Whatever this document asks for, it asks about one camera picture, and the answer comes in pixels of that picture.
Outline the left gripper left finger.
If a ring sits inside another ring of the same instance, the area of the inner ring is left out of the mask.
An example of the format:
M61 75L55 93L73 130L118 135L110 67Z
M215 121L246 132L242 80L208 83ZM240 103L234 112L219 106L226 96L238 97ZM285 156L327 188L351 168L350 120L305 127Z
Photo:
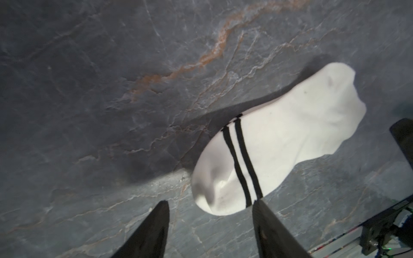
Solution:
M115 252L114 258L163 258L170 224L167 201L160 201Z

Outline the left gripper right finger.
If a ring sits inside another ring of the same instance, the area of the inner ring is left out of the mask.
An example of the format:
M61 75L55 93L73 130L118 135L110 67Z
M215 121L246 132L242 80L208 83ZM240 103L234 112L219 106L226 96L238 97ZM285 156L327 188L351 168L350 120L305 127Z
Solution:
M261 258L311 258L263 200L254 202L252 217Z

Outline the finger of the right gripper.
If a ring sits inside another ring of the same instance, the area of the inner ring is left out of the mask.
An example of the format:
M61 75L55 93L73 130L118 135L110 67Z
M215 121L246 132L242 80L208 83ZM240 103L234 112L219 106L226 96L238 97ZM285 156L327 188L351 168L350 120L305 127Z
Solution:
M403 118L389 130L408 163L413 167L413 120Z

